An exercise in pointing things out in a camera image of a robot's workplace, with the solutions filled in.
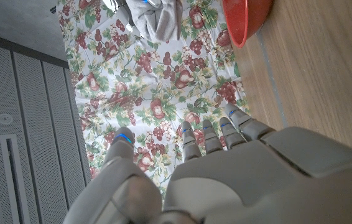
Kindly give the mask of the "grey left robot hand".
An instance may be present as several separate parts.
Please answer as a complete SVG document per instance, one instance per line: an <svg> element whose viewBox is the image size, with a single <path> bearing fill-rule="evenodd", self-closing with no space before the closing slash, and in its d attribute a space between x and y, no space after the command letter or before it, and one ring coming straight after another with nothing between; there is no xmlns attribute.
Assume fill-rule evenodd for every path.
<svg viewBox="0 0 352 224"><path fill-rule="evenodd" d="M203 122L204 154L182 124L184 162L164 195L119 128L65 223L352 223L352 148L304 128L276 131L232 104L225 111L222 138Z"/></svg>

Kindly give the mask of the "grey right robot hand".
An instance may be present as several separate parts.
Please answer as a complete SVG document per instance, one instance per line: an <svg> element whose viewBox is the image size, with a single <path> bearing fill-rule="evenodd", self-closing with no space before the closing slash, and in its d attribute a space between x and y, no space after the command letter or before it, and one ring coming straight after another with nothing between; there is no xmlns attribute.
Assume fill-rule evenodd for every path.
<svg viewBox="0 0 352 224"><path fill-rule="evenodd" d="M129 6L125 0L102 0L106 7L116 12L120 8L125 8L125 10L129 10ZM151 6L158 8L162 5L161 0L142 0L145 4L150 4Z"/></svg>

